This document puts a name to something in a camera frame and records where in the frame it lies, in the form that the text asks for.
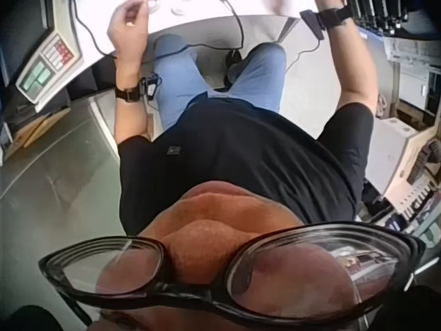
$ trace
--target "eyeglasses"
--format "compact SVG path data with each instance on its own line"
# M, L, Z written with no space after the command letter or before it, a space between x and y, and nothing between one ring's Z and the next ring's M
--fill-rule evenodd
M86 323L104 310L163 305L215 312L246 327L334 330L401 292L424 244L361 223L306 225L241 247L209 285L180 283L165 246L104 237L44 257L39 267Z

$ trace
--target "watch strap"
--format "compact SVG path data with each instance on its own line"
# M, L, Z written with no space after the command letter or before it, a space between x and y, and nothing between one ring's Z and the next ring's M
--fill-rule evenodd
M142 78L138 85L134 88L128 88L124 91L115 88L115 97L125 100L126 102L138 102L142 95L145 94L145 79Z
M332 8L326 9L318 13L319 22L323 30L329 30L336 26L342 26L343 22L352 17L352 11L349 6L341 9Z

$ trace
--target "cash register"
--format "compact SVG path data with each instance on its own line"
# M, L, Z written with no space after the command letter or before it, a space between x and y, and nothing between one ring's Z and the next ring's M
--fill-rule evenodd
M0 23L3 82L5 87L15 85L28 101L36 104L50 86L81 60L70 19L70 0L9 3L7 15Z

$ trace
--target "black shoe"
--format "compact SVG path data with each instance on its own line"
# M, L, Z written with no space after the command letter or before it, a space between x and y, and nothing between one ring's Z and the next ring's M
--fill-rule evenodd
M242 61L242 55L238 50L230 50L225 58L225 65L227 66L227 72L231 68L232 65L239 63ZM233 84L228 79L228 74L225 74L223 79L223 83L225 84L225 88L228 90L233 86Z

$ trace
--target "hand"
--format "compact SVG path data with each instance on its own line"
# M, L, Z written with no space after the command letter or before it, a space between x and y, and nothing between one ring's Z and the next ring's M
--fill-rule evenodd
M107 35L116 50L116 66L138 73L147 47L148 0L127 0L114 12Z
M316 0L318 11L323 11L331 8L343 8L345 0Z

